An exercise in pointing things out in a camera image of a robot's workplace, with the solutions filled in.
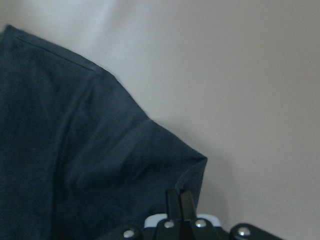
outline screw head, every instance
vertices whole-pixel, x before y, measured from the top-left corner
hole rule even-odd
[[[166,221],[166,222],[164,223],[164,227],[165,227],[166,229],[173,228],[174,226],[175,226],[175,224],[174,224],[173,221]]]
[[[250,233],[250,230],[244,226],[238,229],[238,234],[240,236],[249,236],[251,233]]]
[[[203,219],[198,219],[197,221],[195,221],[195,225],[198,227],[198,228],[205,228],[207,226],[207,223],[205,220]]]
[[[131,238],[135,235],[135,232],[132,231],[132,230],[127,230],[123,233],[123,237],[128,239],[128,238]]]

